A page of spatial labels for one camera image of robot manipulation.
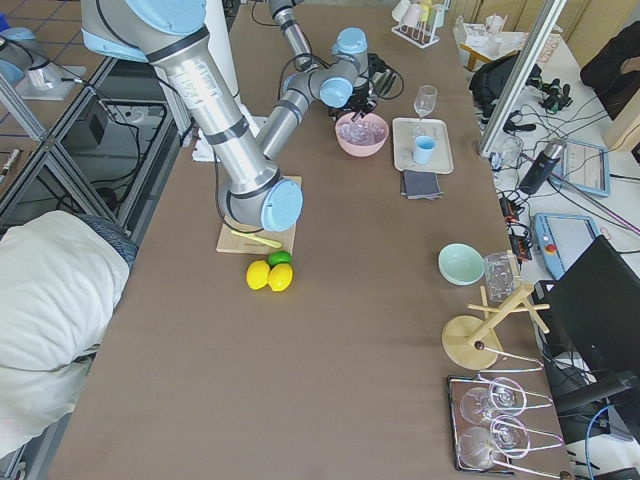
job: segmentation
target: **white pillow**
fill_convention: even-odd
[[[54,373],[0,367],[0,458],[74,410],[91,360]]]
[[[0,241],[0,366],[53,371],[100,343],[129,276],[79,218],[55,211]]]

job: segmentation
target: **table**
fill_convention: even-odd
[[[249,8],[231,40],[243,101],[260,115],[291,52]],[[263,5],[256,15],[268,18]],[[317,54],[360,26],[370,51],[402,72],[404,95],[377,109],[389,123],[414,115],[419,84],[439,88],[433,117],[449,125],[455,163],[440,178],[444,198],[401,197],[391,142],[348,157],[315,104],[278,159],[305,191],[294,282],[253,292],[244,271],[256,257],[215,252],[213,169],[183,151],[51,479],[465,478],[453,469],[445,379],[470,372],[448,359],[440,332],[479,292],[448,284],[437,254],[451,242],[483,254],[508,244],[455,42],[443,33],[419,50],[393,35],[383,8],[302,5],[296,15]],[[508,350],[537,352],[524,316],[498,335]],[[547,391],[542,374],[526,386]],[[550,409],[528,421],[559,431]],[[563,449],[521,465],[569,468]]]
[[[528,32],[502,32],[495,39],[487,34],[485,43],[473,46],[464,42],[464,34],[461,32],[461,28],[459,26],[454,27],[453,33],[460,48],[460,60],[465,65],[465,68],[471,72],[479,68],[478,62],[482,64],[494,62],[522,50],[529,35]],[[538,56],[538,65],[542,66],[549,60],[560,42],[564,42],[560,34],[552,33],[549,35]]]
[[[569,136],[571,139],[604,145],[602,135],[610,128],[612,121],[606,115],[598,98],[595,97],[593,89],[586,87],[580,81],[580,67],[564,41],[559,42],[557,49],[548,62],[541,65],[541,67],[542,77],[545,82],[551,82],[554,78],[559,78],[562,84],[569,83],[571,85],[570,96],[574,102],[569,108],[563,109],[556,115],[538,119],[531,112],[534,109],[539,115],[545,115],[544,110],[537,104],[541,98],[540,93],[533,89],[526,89],[520,97],[521,102],[517,104],[517,107],[526,114],[520,123],[544,122],[547,126],[553,125],[555,127],[561,126],[563,121],[573,118],[574,120],[565,123],[560,130],[553,133],[562,135],[572,132]],[[525,149],[536,147],[535,152],[531,150],[528,152],[535,157],[545,146],[545,142],[538,144],[536,142],[549,136],[549,132],[542,125],[538,125],[534,132],[517,132],[517,135],[523,139]],[[629,152],[611,151],[608,156],[611,173],[640,177],[640,166]],[[504,191],[514,188],[518,183],[518,179],[523,178],[529,166],[530,164],[526,163],[517,172],[514,170],[503,171],[500,173],[501,182],[496,185],[496,188]],[[554,194],[552,187],[545,183],[536,195],[529,199],[530,206],[522,216],[522,222],[528,225],[530,222],[529,216],[541,212],[590,215],[595,220],[598,228],[610,238],[611,244],[618,251],[640,249],[640,238],[638,236],[584,211],[580,205],[597,214],[601,214],[599,210],[596,210],[581,197],[566,190],[563,190],[563,193],[577,202],[578,205],[574,205],[560,195]],[[599,199],[599,201],[633,224],[640,225],[640,212],[637,208],[640,202],[640,187],[638,183],[612,178],[611,195],[607,198]],[[551,275],[544,265],[542,258],[544,254],[541,250],[535,246],[532,254],[532,261],[525,262],[522,265],[522,277],[529,282],[551,279]],[[623,258],[636,274],[640,275],[640,255],[624,255]],[[577,459],[585,460],[584,441],[569,445],[569,449],[577,454]],[[640,461],[640,447],[637,442],[622,442],[609,435],[599,435],[593,438],[590,441],[590,451],[592,462],[601,468],[597,472],[598,474],[637,465]]]

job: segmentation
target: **light green bowl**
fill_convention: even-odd
[[[438,268],[454,285],[471,285],[484,275],[484,260],[469,245],[452,243],[440,250]]]

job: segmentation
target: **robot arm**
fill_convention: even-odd
[[[47,60],[36,36],[27,28],[9,28],[0,33],[0,75],[17,85],[25,75],[37,90],[60,85],[62,71]]]
[[[149,62],[166,72],[229,174],[219,195],[225,212],[240,223],[265,230],[282,231],[294,225],[302,210],[302,192],[295,182],[282,178],[273,159],[312,100],[319,97],[341,107],[353,84],[366,84],[366,78],[360,78],[367,68],[364,33],[358,30],[354,51],[341,50],[339,40],[334,64],[327,70],[309,57],[300,57],[305,71],[289,82],[255,139],[207,49],[205,0],[82,0],[81,7],[89,49]],[[308,54],[310,48],[291,2],[272,0],[271,7],[294,53]],[[350,34],[347,37],[343,43],[349,46]]]

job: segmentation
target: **dark gray napkin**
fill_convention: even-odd
[[[426,198],[435,200],[442,196],[438,176],[433,172],[414,172],[403,170],[400,180],[400,193],[410,200]]]

